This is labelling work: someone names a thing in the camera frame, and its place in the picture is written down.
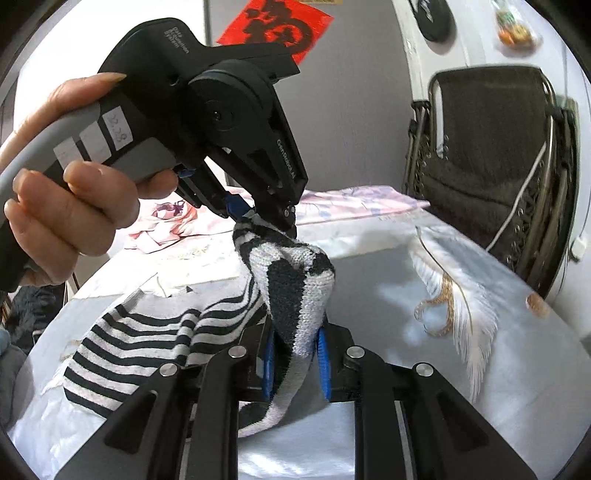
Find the person's left hand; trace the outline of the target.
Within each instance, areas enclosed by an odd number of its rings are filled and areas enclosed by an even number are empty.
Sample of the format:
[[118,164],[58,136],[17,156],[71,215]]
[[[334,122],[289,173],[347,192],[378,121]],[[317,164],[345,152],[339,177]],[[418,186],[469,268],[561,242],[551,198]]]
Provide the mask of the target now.
[[[113,90],[125,76],[106,72],[68,80],[14,128],[1,146],[1,168],[47,126]],[[132,225],[141,199],[162,199],[177,187],[177,176],[161,171],[136,184],[108,166],[77,160],[63,174],[62,188],[43,174],[22,169],[12,181],[16,195],[3,211],[14,237],[37,265],[22,286],[58,285],[74,272],[81,255],[98,257],[111,247],[117,230]]]

